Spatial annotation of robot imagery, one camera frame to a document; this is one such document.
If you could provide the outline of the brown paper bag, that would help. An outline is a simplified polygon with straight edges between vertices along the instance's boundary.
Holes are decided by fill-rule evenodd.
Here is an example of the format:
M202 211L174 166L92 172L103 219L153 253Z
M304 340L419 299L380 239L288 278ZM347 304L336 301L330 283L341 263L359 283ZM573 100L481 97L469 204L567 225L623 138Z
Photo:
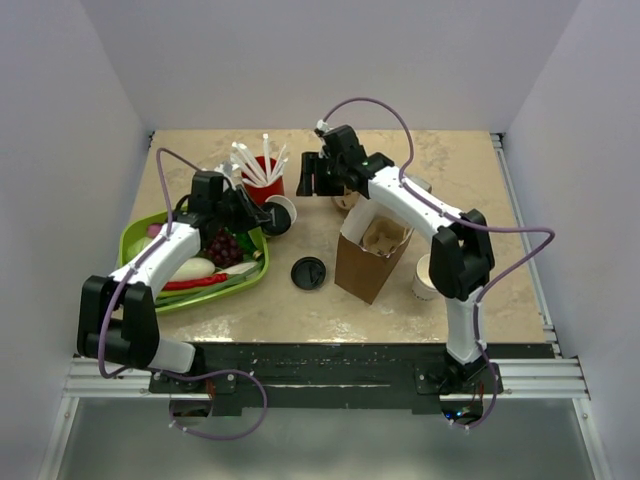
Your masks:
M405 242L390 257L376 256L361 246L363 234L378 216L390 218L409 229ZM413 232L414 229L389 208L360 195L357 204L347 213L340 229L335 284L365 303L373 303L406 251Z

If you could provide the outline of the cardboard cup carrier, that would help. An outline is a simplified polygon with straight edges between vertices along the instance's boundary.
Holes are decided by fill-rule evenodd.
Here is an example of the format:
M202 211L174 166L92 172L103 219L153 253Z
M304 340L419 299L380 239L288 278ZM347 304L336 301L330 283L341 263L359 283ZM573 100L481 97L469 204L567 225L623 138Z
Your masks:
M361 239L363 249L380 257L390 257L405 242L409 229L387 217L376 217Z
M342 195L332 197L333 205L341 212L349 212L358 202L360 195L358 193L351 193L349 195Z

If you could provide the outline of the black coffee lid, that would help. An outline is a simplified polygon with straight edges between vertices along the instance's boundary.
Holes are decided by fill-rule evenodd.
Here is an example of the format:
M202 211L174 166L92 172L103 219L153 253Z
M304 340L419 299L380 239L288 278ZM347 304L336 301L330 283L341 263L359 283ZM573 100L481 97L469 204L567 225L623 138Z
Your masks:
M270 215L270 219L261 226L265 235L269 237L281 236L291 228L291 215L284 206L274 202L266 202L262 205L262 209Z
M292 282L300 289L312 291L320 288L326 279L325 264L316 257L307 256L298 259L292 266Z

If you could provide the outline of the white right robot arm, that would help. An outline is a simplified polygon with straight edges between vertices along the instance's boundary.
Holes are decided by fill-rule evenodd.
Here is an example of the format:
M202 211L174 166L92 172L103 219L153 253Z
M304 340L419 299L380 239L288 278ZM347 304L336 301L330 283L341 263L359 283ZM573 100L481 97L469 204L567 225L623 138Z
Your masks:
M481 339L480 291L489 282L495 258L486 220L477 210L463 212L428 193L386 155L366 153L355 130L317 122L319 152L302 155L299 196L337 196L349 189L359 199L340 234L359 242L381 213L420 233L430 245L429 278L446 299L448 386L469 392L481 380L477 363L486 351Z

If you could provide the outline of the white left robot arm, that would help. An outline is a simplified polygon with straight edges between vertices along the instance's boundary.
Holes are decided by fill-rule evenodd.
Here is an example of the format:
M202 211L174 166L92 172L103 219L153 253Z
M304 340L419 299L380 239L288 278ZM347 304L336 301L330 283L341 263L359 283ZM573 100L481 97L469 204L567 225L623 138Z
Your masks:
M179 267L220 228L245 233L270 220L244 188L233 186L223 174L196 172L185 212L169 211L160 233L131 262L83 284L78 353L97 359L105 378L127 368L164 370L172 372L183 391L200 390L207 368L195 360L194 345L162 338L155 300Z

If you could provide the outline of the black coffee lid on table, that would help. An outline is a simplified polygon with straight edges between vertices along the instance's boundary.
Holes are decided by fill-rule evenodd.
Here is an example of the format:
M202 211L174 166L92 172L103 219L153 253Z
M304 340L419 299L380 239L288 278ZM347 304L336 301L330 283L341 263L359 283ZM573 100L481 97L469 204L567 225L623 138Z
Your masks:
M320 288L326 279L325 264L316 257L307 256L298 259L292 266L292 282L300 289L312 291Z

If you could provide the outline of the red cup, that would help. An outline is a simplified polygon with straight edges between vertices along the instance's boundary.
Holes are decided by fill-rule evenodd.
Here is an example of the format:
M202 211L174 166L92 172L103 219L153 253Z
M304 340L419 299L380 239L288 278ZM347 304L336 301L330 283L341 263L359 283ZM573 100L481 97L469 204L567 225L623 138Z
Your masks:
M269 185L255 187L251 184L251 180L244 174L241 174L242 183L249 197L258 205L263 205L266 200L273 195L285 195L284 175L280 175Z

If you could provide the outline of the toy purple grapes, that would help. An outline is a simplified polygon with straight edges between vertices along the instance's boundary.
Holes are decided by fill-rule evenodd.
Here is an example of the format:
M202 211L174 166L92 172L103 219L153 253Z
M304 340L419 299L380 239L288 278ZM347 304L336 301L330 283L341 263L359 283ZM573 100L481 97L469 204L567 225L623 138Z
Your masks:
M225 228L216 233L205 254L219 269L235 266L244 260L244 251L235 236Z

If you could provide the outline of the white toy radish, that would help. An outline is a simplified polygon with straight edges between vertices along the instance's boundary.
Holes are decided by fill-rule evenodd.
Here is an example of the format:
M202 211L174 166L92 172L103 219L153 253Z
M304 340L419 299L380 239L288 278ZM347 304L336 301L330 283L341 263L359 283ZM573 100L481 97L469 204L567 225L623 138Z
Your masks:
M170 282L186 282L200 280L213 276L216 273L228 275L242 274L251 268L258 266L254 260L241 262L226 269L216 269L215 264L210 260L201 257L194 257L184 262L170 278Z

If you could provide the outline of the red toy chili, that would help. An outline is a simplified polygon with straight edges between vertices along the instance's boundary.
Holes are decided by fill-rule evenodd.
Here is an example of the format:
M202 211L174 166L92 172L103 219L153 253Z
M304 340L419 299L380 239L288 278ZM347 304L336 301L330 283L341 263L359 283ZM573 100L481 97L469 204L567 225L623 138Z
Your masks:
M164 287L164 291L182 291L190 290L193 288L204 288L215 284L223 283L229 279L229 275L226 273L216 273L209 277L185 280L185 281L170 281Z

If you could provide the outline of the green plastic tray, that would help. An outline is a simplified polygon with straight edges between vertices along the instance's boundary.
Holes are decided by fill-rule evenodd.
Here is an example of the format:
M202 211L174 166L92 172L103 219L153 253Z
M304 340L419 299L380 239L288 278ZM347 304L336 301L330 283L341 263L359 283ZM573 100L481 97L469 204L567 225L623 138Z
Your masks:
M160 223L165 220L167 214L160 212L148 217L135 220L125 227L120 235L118 265L123 266L124 250L132 242L145 237L147 227L153 223ZM260 228L252 231L262 232ZM258 266L251 268L246 273L229 275L229 279L223 283L215 284L204 288L193 288L182 291L161 291L155 300L155 310L157 314L176 312L186 308L191 308L200 304L222 299L234 294L238 294L255 286L266 274L270 254L267 246L267 239L264 235L264 257L261 261L256 261Z

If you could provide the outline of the green toy cabbage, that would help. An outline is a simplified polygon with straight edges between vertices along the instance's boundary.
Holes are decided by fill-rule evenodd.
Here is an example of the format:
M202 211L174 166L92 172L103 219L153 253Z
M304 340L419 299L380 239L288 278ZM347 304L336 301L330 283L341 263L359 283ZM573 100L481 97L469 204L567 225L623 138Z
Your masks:
M128 247L124 250L124 260L123 263L127 264L134 260L141 252L143 252L151 243L153 239L149 237L140 238L134 242L132 242Z

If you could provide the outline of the white paper cup stack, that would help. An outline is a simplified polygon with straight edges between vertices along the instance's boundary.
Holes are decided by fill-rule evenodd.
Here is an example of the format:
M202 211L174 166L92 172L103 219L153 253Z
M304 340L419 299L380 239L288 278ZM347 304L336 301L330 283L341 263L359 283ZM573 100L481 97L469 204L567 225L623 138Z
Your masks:
M440 295L429 275L430 260L429 254L423 255L416 263L414 271L412 292L422 301L434 300Z

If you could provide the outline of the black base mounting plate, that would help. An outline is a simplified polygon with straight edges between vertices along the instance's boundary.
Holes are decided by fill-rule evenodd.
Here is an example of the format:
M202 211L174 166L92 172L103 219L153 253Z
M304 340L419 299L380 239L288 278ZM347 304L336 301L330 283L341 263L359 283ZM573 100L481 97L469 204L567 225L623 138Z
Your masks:
M554 357L545 343L492 344L489 357L456 367L441 344L209 343L181 378L142 371L145 393L216 416L249 408L408 410L449 414L446 401L486 400L506 390L507 369Z

